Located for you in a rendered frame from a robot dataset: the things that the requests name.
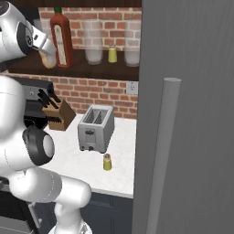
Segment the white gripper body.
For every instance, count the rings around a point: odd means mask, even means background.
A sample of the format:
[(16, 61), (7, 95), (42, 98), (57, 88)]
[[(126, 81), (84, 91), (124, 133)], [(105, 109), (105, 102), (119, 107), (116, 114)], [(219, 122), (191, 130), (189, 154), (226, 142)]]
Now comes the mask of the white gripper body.
[(47, 69), (53, 69), (57, 66), (57, 57), (56, 57), (56, 51), (50, 51), (46, 52), (43, 50), (39, 50), (39, 55), (41, 57), (42, 64)]

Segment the red condiment bottle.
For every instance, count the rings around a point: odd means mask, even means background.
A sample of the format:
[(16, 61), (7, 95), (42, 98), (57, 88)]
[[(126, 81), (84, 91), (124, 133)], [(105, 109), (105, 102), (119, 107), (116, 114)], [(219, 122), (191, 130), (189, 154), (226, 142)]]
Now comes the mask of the red condiment bottle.
[(75, 64), (69, 20), (62, 14), (61, 7), (54, 8), (54, 16), (50, 19), (53, 42), (56, 47), (58, 66), (71, 68)]

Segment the dark wooden cabinet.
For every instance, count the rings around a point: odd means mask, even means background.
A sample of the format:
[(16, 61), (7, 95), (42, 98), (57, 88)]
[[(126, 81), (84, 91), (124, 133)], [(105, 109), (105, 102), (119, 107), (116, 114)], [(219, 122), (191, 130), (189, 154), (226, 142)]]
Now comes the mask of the dark wooden cabinet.
[[(44, 29), (49, 29), (53, 7), (60, 5), (63, 14), (70, 20), (75, 65), (69, 69), (55, 67), (46, 69), (40, 56), (34, 52), (26, 58), (10, 63), (11, 73), (59, 77), (94, 78), (106, 80), (138, 80), (138, 68), (129, 68), (124, 63), (124, 22), (141, 18), (142, 0), (9, 0), (24, 11), (27, 17), (41, 17)], [(85, 59), (83, 22), (87, 19), (101, 21), (103, 61), (91, 65)], [(108, 61), (109, 46), (117, 50), (117, 62)]]

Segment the yellow shaker with grey cap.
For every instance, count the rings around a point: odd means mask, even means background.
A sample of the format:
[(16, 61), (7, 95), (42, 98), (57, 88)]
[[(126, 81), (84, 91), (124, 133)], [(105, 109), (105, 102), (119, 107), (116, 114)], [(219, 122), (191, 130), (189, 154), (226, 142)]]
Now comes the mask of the yellow shaker with grey cap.
[(114, 44), (111, 44), (109, 46), (108, 50), (108, 61), (110, 63), (116, 63), (117, 62), (117, 50)]

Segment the yellow shaker with brown cap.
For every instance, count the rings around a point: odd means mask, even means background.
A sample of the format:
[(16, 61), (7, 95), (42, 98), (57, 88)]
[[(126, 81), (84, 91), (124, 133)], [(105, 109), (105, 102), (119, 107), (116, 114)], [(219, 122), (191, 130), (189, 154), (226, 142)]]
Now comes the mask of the yellow shaker with brown cap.
[(103, 169), (105, 171), (110, 171), (112, 169), (112, 159), (110, 154), (105, 154), (103, 156)]

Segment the grey cabinet door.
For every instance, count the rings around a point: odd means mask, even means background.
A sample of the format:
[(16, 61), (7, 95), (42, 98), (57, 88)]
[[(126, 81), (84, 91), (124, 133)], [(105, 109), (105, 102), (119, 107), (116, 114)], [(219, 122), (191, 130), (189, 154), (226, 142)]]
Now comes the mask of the grey cabinet door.
[(143, 0), (132, 234), (146, 234), (164, 78), (181, 79), (156, 234), (234, 234), (234, 0)]

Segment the dark blue base cabinet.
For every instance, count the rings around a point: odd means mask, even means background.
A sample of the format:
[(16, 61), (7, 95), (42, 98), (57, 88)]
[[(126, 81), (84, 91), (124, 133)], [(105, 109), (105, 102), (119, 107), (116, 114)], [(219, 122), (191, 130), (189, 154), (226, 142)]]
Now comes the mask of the dark blue base cabinet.
[[(29, 212), (33, 234), (48, 234), (55, 226), (55, 203), (36, 203)], [(80, 210), (93, 234), (132, 234), (133, 199), (93, 192), (89, 204)]]

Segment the clear glass jar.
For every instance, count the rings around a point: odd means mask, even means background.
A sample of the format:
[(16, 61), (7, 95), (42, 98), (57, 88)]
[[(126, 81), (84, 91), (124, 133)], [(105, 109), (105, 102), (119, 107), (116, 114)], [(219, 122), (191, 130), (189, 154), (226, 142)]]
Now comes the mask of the clear glass jar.
[(101, 22), (88, 19), (83, 22), (85, 58), (91, 65), (98, 65), (102, 61)]
[(129, 67), (140, 63), (141, 21), (127, 20), (124, 29), (124, 61)]

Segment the wooden knife block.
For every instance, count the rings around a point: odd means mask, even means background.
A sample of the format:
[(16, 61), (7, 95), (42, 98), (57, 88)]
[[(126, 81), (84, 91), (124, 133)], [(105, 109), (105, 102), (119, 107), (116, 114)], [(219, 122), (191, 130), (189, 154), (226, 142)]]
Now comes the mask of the wooden knife block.
[(45, 93), (39, 90), (38, 101), (42, 104), (50, 130), (66, 131), (76, 117), (76, 113), (65, 100), (61, 100), (53, 91)]

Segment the silver toaster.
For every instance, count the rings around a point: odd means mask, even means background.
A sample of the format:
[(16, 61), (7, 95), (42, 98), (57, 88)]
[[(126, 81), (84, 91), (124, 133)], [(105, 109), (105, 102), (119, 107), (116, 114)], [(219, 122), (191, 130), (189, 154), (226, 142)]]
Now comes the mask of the silver toaster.
[(113, 107), (92, 104), (78, 124), (80, 150), (104, 154), (107, 151), (113, 131)]

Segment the white wall outlet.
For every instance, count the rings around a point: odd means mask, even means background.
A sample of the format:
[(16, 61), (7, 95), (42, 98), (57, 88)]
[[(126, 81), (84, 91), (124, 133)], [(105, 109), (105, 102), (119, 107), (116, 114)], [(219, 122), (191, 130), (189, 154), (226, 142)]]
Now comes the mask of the white wall outlet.
[(126, 93), (129, 95), (138, 94), (138, 82), (137, 81), (126, 81)]

